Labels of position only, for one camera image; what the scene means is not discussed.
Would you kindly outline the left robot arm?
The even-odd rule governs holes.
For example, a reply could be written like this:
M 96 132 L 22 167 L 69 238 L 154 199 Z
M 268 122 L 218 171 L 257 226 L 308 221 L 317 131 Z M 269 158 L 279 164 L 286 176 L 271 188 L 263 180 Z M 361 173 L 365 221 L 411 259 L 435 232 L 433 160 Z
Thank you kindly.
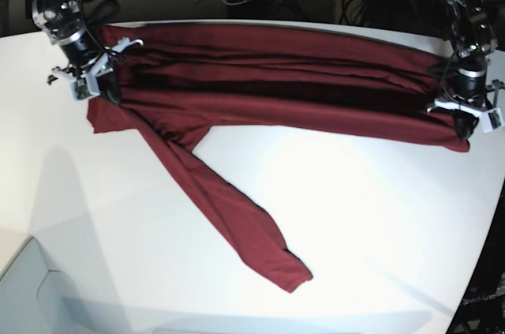
M 504 127 L 498 107 L 504 82 L 487 83 L 489 56 L 498 43 L 484 0 L 441 0 L 449 17 L 448 40 L 452 55 L 428 69 L 442 89 L 427 110 L 450 111 L 460 140 L 469 139 L 477 126 L 484 133 Z

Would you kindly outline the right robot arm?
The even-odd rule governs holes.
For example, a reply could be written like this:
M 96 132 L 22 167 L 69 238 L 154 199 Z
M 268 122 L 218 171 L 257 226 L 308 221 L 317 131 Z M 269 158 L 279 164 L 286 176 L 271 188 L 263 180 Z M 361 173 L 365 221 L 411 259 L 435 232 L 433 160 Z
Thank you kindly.
M 107 46 L 89 28 L 83 4 L 84 0 L 33 0 L 33 23 L 60 48 L 68 62 L 64 68 L 52 68 L 47 83 L 64 81 L 75 100 L 101 97 L 119 105 L 121 93 L 114 66 L 125 61 L 125 50 L 144 42 L 123 37 L 114 46 Z

